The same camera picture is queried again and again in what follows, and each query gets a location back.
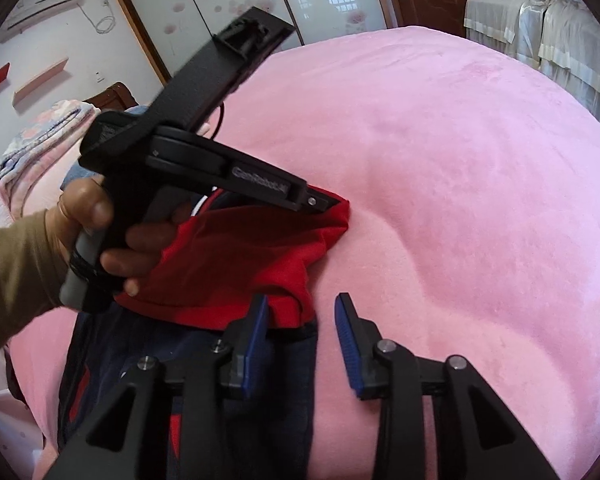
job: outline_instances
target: wooden headboard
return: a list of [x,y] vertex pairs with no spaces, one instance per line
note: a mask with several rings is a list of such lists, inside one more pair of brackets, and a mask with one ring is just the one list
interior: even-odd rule
[[113,83],[104,92],[85,100],[86,103],[94,105],[101,110],[120,110],[138,106],[129,89],[122,83]]

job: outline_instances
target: blue fabric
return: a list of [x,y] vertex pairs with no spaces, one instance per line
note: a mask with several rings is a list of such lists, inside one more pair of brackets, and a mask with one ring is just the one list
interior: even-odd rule
[[[138,105],[138,106],[129,108],[128,110],[126,110],[126,113],[132,114],[132,115],[142,115],[148,109],[149,109],[148,106]],[[64,176],[64,180],[62,181],[62,184],[60,185],[60,189],[62,191],[64,191],[64,189],[69,185],[69,183],[72,180],[75,180],[76,178],[88,178],[88,177],[96,175],[96,174],[97,173],[95,171],[85,170],[77,162],[74,162],[72,167],[69,168],[69,171],[67,171],[66,175]]]
[[[78,314],[59,393],[59,449],[139,358],[151,355],[166,362],[187,357],[210,348],[218,336],[217,332],[143,317],[117,303],[97,316]],[[224,402],[237,479],[306,478],[313,436],[316,345],[315,324],[296,330],[270,330],[264,349],[266,387],[248,402]],[[69,421],[85,367],[90,372],[89,384],[76,418]],[[181,403],[174,402],[173,413],[180,410]],[[181,446],[180,452],[194,450]],[[168,478],[176,478],[173,450],[169,457]]]

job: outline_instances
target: black cable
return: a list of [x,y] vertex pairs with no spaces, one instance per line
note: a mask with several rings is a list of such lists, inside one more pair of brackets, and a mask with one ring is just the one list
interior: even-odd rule
[[222,126],[222,119],[224,119],[224,103],[220,103],[220,117],[218,117],[218,126],[216,126],[215,131],[211,135],[211,140],[216,138],[216,135],[220,131],[220,126]]

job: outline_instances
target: gray grip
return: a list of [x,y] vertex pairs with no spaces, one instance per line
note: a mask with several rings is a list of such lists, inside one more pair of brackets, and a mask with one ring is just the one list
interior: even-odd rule
[[[193,198],[197,193],[181,189],[179,187],[164,186],[155,194],[153,201],[147,208],[142,222],[159,222],[171,217],[173,211],[183,203],[190,203],[193,209]],[[75,243],[74,251],[94,266],[100,257],[100,246],[104,240],[106,230],[96,231],[88,234],[81,231]],[[82,310],[84,298],[87,294],[88,284],[78,277],[71,269],[67,271],[66,278],[60,288],[60,301],[64,306],[75,310]]]

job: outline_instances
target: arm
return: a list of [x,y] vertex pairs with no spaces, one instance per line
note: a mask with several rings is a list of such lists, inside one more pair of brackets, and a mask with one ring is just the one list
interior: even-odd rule
[[[174,213],[172,222],[131,227],[128,249],[105,251],[103,268],[130,277],[125,292],[136,295],[138,277],[160,261],[162,250],[176,235],[176,225],[189,217],[190,205]],[[111,222],[113,207],[106,193],[91,179],[73,181],[58,205],[0,229],[0,347],[33,318],[59,306],[59,290],[80,230],[102,229]]]

